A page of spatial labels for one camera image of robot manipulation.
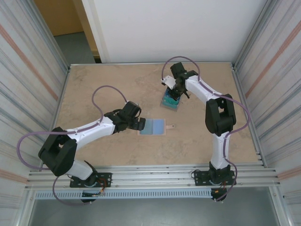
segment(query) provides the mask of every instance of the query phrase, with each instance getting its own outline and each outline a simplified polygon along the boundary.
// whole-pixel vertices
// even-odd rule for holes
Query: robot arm
[[[189,98],[186,91],[190,91],[206,105],[205,123],[207,129],[213,135],[213,155],[209,164],[210,181],[212,184],[220,184],[233,175],[230,171],[230,165],[223,157],[224,139],[227,140],[225,147],[227,159],[230,136],[225,137],[233,130],[233,125],[236,124],[233,102],[208,92],[206,88],[221,95],[203,81],[202,84],[206,88],[201,86],[198,81],[198,74],[195,71],[186,71],[182,63],[171,66],[171,71],[173,77],[166,76],[161,82],[168,86],[168,93],[173,99],[177,100],[182,94]]]
[[[141,108],[128,101],[123,109],[104,114],[102,121],[95,121],[75,129],[69,135],[50,135],[42,146],[39,157],[56,176],[68,174],[77,177],[81,183],[91,186],[96,181],[97,171],[86,161],[75,159],[75,153],[84,145],[104,136],[119,133],[125,129],[143,130],[145,118],[140,118]],[[83,131],[84,128],[97,126]],[[60,127],[54,132],[64,132]]]

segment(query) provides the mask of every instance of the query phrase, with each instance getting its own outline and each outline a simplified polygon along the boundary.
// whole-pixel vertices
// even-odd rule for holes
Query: white wall
[[[83,0],[102,62],[233,61],[266,0]]]

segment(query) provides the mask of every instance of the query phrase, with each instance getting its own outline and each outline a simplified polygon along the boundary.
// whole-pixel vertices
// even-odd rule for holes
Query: cable
[[[99,110],[99,112],[100,112],[100,115],[101,115],[101,117],[100,117],[100,119],[99,119],[100,122],[103,120],[103,111],[102,111],[102,110],[100,109],[100,107],[95,103],[94,97],[95,97],[96,92],[97,92],[98,90],[100,90],[101,88],[104,88],[104,87],[108,87],[108,88],[112,88],[112,89],[116,90],[117,92],[119,92],[119,93],[122,95],[122,97],[123,97],[123,99],[125,100],[125,102],[127,102],[126,97],[123,95],[123,93],[122,93],[119,89],[117,89],[117,88],[115,88],[115,87],[113,87],[113,86],[109,86],[109,85],[105,85],[105,86],[100,86],[100,87],[98,87],[98,88],[93,92],[93,94],[92,94],[92,104],[93,104],[93,105]],[[92,126],[89,126],[89,127],[83,128],[83,129],[80,129],[80,130],[78,130],[77,132],[79,133],[79,132],[83,132],[83,131],[92,129],[92,128],[94,128],[94,127],[97,126],[97,125],[98,125],[98,122],[95,123],[95,124],[92,125]],[[28,163],[23,159],[23,157],[21,156],[21,151],[20,151],[20,145],[21,145],[21,142],[22,142],[25,138],[27,138],[27,137],[29,137],[29,136],[34,136],[34,135],[69,135],[69,134],[75,134],[75,133],[77,133],[77,132],[76,132],[76,131],[69,131],[69,132],[40,131],[40,132],[31,132],[31,133],[25,134],[25,135],[23,135],[23,136],[18,140],[18,143],[17,143],[17,146],[16,146],[17,156],[18,156],[18,158],[20,159],[20,161],[21,161],[25,166],[27,166],[27,167],[29,167],[29,168],[32,168],[32,169],[35,169],[35,170],[49,170],[49,168],[37,167],[37,166],[33,166],[33,165],[28,164]]]
[[[52,194],[53,196],[55,197],[56,200],[58,200],[60,203],[62,204],[65,204],[67,206],[85,206],[85,205],[88,205],[90,204],[90,202],[85,202],[85,203],[72,203],[72,202],[65,202],[63,200],[61,200],[59,197],[57,197],[56,193],[55,193],[55,183],[56,181],[58,180],[59,177],[57,177],[54,182],[53,182],[53,185],[52,185]]]
[[[108,88],[112,88],[114,90],[116,90],[117,92],[119,92],[121,94],[121,96],[123,97],[124,101],[127,102],[127,99],[126,97],[123,95],[123,93],[113,87],[113,86],[109,86],[109,85],[105,85],[105,86],[100,86],[98,87],[92,94],[92,104],[98,109],[98,111],[100,112],[101,114],[101,117],[99,119],[99,122],[101,122],[103,120],[103,111],[101,110],[101,108],[95,103],[94,101],[94,97],[95,97],[95,94],[98,90],[102,89],[102,88],[105,88],[105,87],[108,87]],[[92,129],[94,128],[95,126],[97,126],[99,123],[97,122],[96,124],[92,125],[92,126],[89,126],[89,127],[86,127],[86,128],[83,128],[83,129],[80,129],[78,130],[77,132],[83,132],[83,131],[86,131],[86,130],[89,130],[89,129]],[[32,133],[28,133],[28,134],[25,134],[24,136],[22,136],[19,140],[18,140],[18,143],[17,143],[17,146],[16,146],[16,152],[17,152],[17,156],[19,157],[20,161],[27,167],[29,168],[33,168],[33,169],[36,169],[36,170],[49,170],[49,168],[43,168],[43,167],[36,167],[36,166],[32,166],[30,164],[28,164],[21,156],[21,152],[20,152],[20,145],[21,145],[21,142],[26,138],[26,137],[29,137],[29,136],[33,136],[33,135],[69,135],[69,134],[75,134],[77,133],[76,131],[70,131],[70,132],[51,132],[51,131],[40,131],[40,132],[32,132]],[[57,177],[54,182],[53,182],[53,185],[52,185],[52,193],[53,193],[53,196],[55,197],[56,200],[58,200],[60,203],[62,204],[65,204],[65,205],[68,205],[68,206],[82,206],[82,205],[87,205],[89,204],[89,202],[86,202],[86,203],[71,203],[71,202],[65,202],[61,199],[59,199],[55,193],[55,183],[56,181],[58,180],[59,177]]]
[[[243,130],[244,128],[246,128],[246,127],[249,125],[250,121],[251,121],[251,115],[250,115],[250,112],[248,111],[248,109],[247,109],[243,104],[241,104],[240,102],[238,102],[237,100],[234,100],[234,99],[232,99],[232,98],[230,98],[230,97],[226,97],[226,96],[224,96],[224,95],[216,94],[216,93],[214,93],[211,89],[209,89],[205,84],[203,84],[203,83],[202,83],[202,80],[201,80],[201,75],[200,75],[200,74],[201,74],[201,70],[200,70],[199,66],[197,65],[196,62],[194,62],[193,60],[189,59],[188,57],[185,57],[185,56],[175,56],[175,57],[172,57],[172,58],[170,58],[169,60],[167,60],[167,61],[165,62],[165,64],[163,65],[163,68],[162,68],[162,73],[161,73],[161,78],[162,78],[162,80],[163,80],[163,72],[164,72],[165,66],[167,65],[168,62],[170,62],[171,60],[173,60],[173,59],[175,59],[175,58],[184,58],[184,59],[187,59],[187,60],[189,60],[190,62],[192,62],[192,63],[197,67],[197,69],[198,69],[198,82],[199,82],[199,84],[200,84],[204,89],[206,89],[208,92],[210,92],[211,94],[213,94],[213,95],[215,95],[215,96],[217,96],[217,97],[221,97],[221,98],[227,99],[227,100],[229,100],[229,101],[232,101],[232,102],[235,103],[235,104],[238,104],[239,106],[241,106],[241,107],[244,109],[244,111],[246,112],[246,114],[247,114],[247,116],[248,116],[247,122],[246,122],[246,124],[245,124],[244,126],[242,126],[241,128],[238,128],[238,129],[236,129],[236,130],[233,130],[233,131],[229,132],[229,133],[226,134],[226,136],[225,136],[224,143],[223,143],[223,147],[222,147],[222,149],[223,149],[223,150],[222,150],[222,153],[223,153],[224,159],[225,159],[229,164],[231,164],[231,165],[234,167],[234,169],[235,169],[235,178],[234,178],[233,184],[232,184],[231,187],[227,190],[227,192],[226,192],[224,195],[222,195],[221,197],[219,197],[218,199],[215,200],[215,201],[219,201],[220,199],[222,199],[224,196],[226,196],[226,195],[232,190],[233,186],[235,185],[235,182],[236,182],[236,179],[237,179],[237,174],[238,174],[238,170],[237,170],[236,165],[235,165],[234,163],[230,162],[228,159],[226,159],[226,143],[227,143],[227,137],[230,136],[230,135],[233,134],[233,133],[239,132],[239,131]]]
[[[98,180],[97,182],[98,182],[98,183],[100,184],[100,186],[102,187],[101,190],[99,191],[99,194],[100,194],[102,191],[103,191],[103,193],[104,193],[104,186],[102,185],[101,181]]]
[[[218,190],[224,185],[224,182],[222,182],[222,185],[217,189],[217,191],[215,192],[218,192]]]
[[[101,185],[101,187],[103,188],[102,190],[103,190],[103,193],[104,193],[104,189],[107,187],[107,182],[105,181],[104,178],[98,178],[98,179],[97,179],[97,182],[98,182],[98,183]]]
[[[200,170],[199,170],[199,169],[196,169],[196,170],[194,170],[194,171],[190,174],[190,176],[191,176],[192,179],[194,179],[194,177],[192,176],[192,174],[195,173],[195,172],[200,172]]]

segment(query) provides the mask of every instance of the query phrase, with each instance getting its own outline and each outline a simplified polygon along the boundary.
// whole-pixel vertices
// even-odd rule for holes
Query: marble tabletop
[[[200,63],[202,79],[215,90],[239,100],[229,63]],[[165,75],[171,75],[169,67]],[[193,64],[185,64],[186,70],[196,70]],[[205,105],[193,94],[183,95],[177,112],[160,106],[165,86],[161,85],[162,64],[138,65],[73,65],[63,97],[57,126],[71,129],[100,117],[91,103],[92,93],[102,85],[120,89],[127,100],[138,103],[141,117],[165,119],[175,124],[164,136],[138,136],[137,131],[127,129],[118,134],[102,137],[81,148],[76,153],[80,160],[94,166],[107,165],[157,165],[209,163],[212,155],[212,135],[205,126]],[[103,88],[95,96],[95,102],[104,113],[124,106],[118,92]],[[235,129],[245,124],[243,110],[235,105],[237,123]],[[231,135],[230,160],[234,162],[257,161],[249,129]]]

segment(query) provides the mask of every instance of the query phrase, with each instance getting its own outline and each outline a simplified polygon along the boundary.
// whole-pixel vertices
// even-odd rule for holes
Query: orange stripe
[[[2,170],[2,169],[0,169],[0,178],[4,178],[7,180],[13,180],[13,181],[20,182],[23,184],[27,183],[27,178],[19,176],[17,174],[11,173],[11,172],[8,172],[8,171],[5,171],[5,170]]]
[[[294,191],[286,192],[285,194],[299,193],[300,191],[301,191],[301,189],[300,190],[294,190]]]
[[[38,80],[43,84],[45,89],[51,94],[51,96],[58,100],[58,96],[51,89],[51,87],[46,83],[46,81],[42,78],[38,70],[33,66],[33,64],[29,61],[29,59],[25,56],[25,54],[21,51],[21,49],[17,46],[17,44],[13,41],[10,35],[6,32],[4,27],[0,24],[0,34],[2,37],[8,42],[8,44],[13,48],[13,50],[19,55],[21,60],[27,65],[27,67],[32,71],[32,73],[38,78]]]
[[[279,180],[285,180],[285,179],[288,179],[288,178],[295,177],[297,175],[301,175],[301,166],[290,169],[290,170],[285,171],[283,173],[279,173],[278,178],[279,178]]]
[[[258,78],[255,80],[253,85],[250,87],[250,89],[246,92],[246,98],[249,97],[250,93],[253,91],[253,89],[258,85],[260,80],[265,76],[265,74],[268,72],[268,70],[272,67],[272,65],[275,63],[275,61],[278,59],[278,57],[284,52],[284,50],[289,46],[289,44],[294,40],[294,38],[297,36],[299,31],[301,30],[301,21],[297,24],[297,26],[292,30],[292,32],[289,34],[289,36],[286,38],[286,40],[283,42],[281,47],[279,48],[278,52],[274,55],[274,57],[271,59],[271,61],[266,65],[266,67],[263,69],[263,71],[260,73]]]
[[[10,194],[9,195],[10,197],[15,197],[15,198],[22,198],[22,196],[19,196],[19,195],[13,195],[13,194]]]

